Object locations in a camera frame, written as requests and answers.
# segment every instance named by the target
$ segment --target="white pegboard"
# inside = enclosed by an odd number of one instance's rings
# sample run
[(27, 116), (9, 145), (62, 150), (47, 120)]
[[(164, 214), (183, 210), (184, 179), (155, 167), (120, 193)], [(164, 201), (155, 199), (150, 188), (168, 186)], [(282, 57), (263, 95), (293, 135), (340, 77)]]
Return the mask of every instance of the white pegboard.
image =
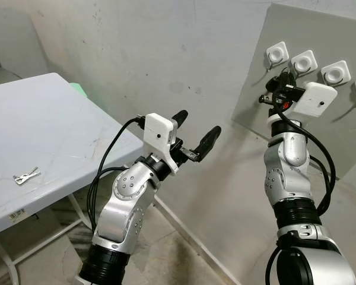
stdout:
[[(323, 115), (306, 126), (329, 150), (334, 159), (336, 174), (343, 177), (356, 164), (356, 20), (329, 15), (307, 9), (273, 4), (266, 15), (255, 54), (244, 83), (233, 119), (255, 133), (270, 138), (266, 126), (269, 106), (259, 104), (258, 98), (265, 84), (278, 75), (285, 65), (266, 72), (266, 48), (283, 40), (290, 55), (311, 49), (316, 55), (318, 69), (297, 80), (299, 87), (314, 81), (323, 83), (320, 69), (334, 62), (345, 60), (352, 79), (336, 86), (338, 95)], [(312, 155), (321, 159), (321, 152), (309, 143)]]

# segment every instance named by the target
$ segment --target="wall stain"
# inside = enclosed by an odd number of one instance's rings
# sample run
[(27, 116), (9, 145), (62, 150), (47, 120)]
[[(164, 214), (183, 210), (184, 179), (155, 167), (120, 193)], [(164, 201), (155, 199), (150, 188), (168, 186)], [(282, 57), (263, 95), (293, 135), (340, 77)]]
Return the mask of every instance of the wall stain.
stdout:
[(199, 86), (195, 87), (195, 94), (202, 94), (202, 89)]
[(45, 17), (45, 15), (41, 12), (41, 10), (37, 10), (37, 14), (43, 18)]

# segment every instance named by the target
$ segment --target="label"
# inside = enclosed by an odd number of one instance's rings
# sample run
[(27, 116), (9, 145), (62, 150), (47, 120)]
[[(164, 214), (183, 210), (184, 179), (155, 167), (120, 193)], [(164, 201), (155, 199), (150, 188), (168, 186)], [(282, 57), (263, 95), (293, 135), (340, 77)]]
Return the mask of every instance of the label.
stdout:
[(25, 220), (27, 217), (29, 217), (28, 213), (25, 212), (24, 209), (20, 209), (16, 212), (13, 212), (9, 216), (9, 220), (12, 222), (12, 224), (16, 224), (19, 221)]

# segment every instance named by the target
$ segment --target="table surface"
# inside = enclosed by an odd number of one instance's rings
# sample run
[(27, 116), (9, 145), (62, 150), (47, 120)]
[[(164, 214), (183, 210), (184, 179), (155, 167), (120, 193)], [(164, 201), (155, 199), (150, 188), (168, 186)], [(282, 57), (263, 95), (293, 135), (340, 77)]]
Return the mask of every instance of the table surface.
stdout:
[[(50, 73), (0, 85), (0, 231), (88, 185), (121, 124)], [(142, 154), (125, 131), (105, 167)], [(23, 185), (20, 176), (41, 175)]]

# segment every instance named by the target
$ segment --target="black cable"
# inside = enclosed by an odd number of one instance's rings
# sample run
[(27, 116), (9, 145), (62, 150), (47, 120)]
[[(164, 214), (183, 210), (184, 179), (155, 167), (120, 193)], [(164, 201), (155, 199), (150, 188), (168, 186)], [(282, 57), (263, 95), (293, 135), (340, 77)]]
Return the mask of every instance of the black cable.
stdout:
[(90, 218), (91, 221), (91, 227), (92, 227), (92, 231), (95, 231), (96, 228), (96, 218), (95, 218), (95, 214), (96, 214), (96, 196), (97, 196), (97, 185), (98, 185), (98, 178), (97, 176), (100, 177), (100, 173), (103, 169), (104, 166), (104, 161), (106, 160), (110, 150), (112, 149), (112, 147), (114, 146), (114, 144), (116, 143), (116, 141), (119, 139), (119, 137), (121, 136), (122, 132), (133, 122), (139, 122), (140, 118), (133, 118), (130, 119), (129, 121), (127, 121), (119, 130), (119, 132), (116, 134), (115, 138), (113, 139), (113, 141), (110, 143), (110, 145), (108, 146), (106, 152), (104, 153), (103, 157), (101, 158), (100, 164), (99, 164), (99, 168), (97, 171), (97, 174), (94, 178), (94, 180), (92, 181), (90, 188), (88, 190), (88, 194), (87, 194), (87, 212), (88, 212), (88, 217)]
[(269, 257), (269, 261), (268, 264), (266, 265), (266, 270), (265, 270), (265, 285), (271, 285), (270, 278), (271, 278), (271, 269), (272, 269), (273, 261), (277, 256), (277, 254), (280, 252), (280, 250), (281, 249), (279, 247), (276, 247), (272, 252), (271, 257)]
[(322, 199), (322, 208), (320, 209), (320, 216), (322, 214), (324, 214), (325, 210), (327, 209), (329, 206), (329, 200), (330, 200), (330, 195), (333, 191), (333, 188), (335, 186), (335, 182), (336, 182), (336, 169), (335, 169), (335, 164), (333, 163), (332, 157), (329, 154), (329, 152), (327, 151), (327, 148), (316, 138), (314, 137), (313, 134), (311, 134), (309, 131), (306, 131), (304, 128), (301, 128), (300, 126), (296, 125), (295, 123), (291, 122), (284, 114), (283, 112), (279, 109), (278, 105), (277, 105), (277, 94), (278, 92), (274, 92), (273, 96), (272, 96), (272, 102), (273, 102), (273, 107), (274, 110), (277, 112), (278, 116), (284, 121), (286, 122), (289, 126), (291, 126), (292, 128), (296, 129), (299, 133), (303, 134), (305, 137), (309, 138), (310, 140), (312, 140), (322, 151), (322, 153), (325, 155), (327, 162), (329, 164), (330, 167), (330, 188), (329, 188), (329, 194), (325, 194), (325, 196)]
[(325, 179), (325, 184), (326, 184), (326, 195), (323, 197), (322, 201), (319, 203), (318, 208), (317, 208), (318, 215), (321, 216), (322, 214), (324, 214), (327, 211), (327, 209), (330, 205), (332, 191), (330, 189), (330, 181), (329, 181), (327, 169), (325, 168), (323, 163), (319, 159), (317, 159), (316, 157), (313, 157), (313, 156), (310, 156), (310, 159), (313, 160), (316, 164), (318, 164), (318, 166), (322, 170), (323, 177)]
[(89, 190), (88, 190), (88, 195), (92, 198), (92, 188), (93, 188), (93, 186), (94, 185), (98, 185), (98, 182), (99, 182), (99, 180), (100, 180), (100, 177), (103, 175), (103, 174), (105, 174), (105, 173), (107, 173), (107, 172), (109, 172), (109, 171), (124, 171), (124, 170), (126, 170), (126, 169), (128, 169), (128, 168), (126, 168), (126, 167), (109, 167), (109, 168), (106, 168), (106, 169), (104, 169), (104, 170), (102, 170), (101, 172), (99, 172), (96, 176), (95, 176), (95, 178), (94, 178), (94, 180), (92, 181), (92, 183), (91, 183), (91, 185), (90, 185), (90, 188), (89, 188)]

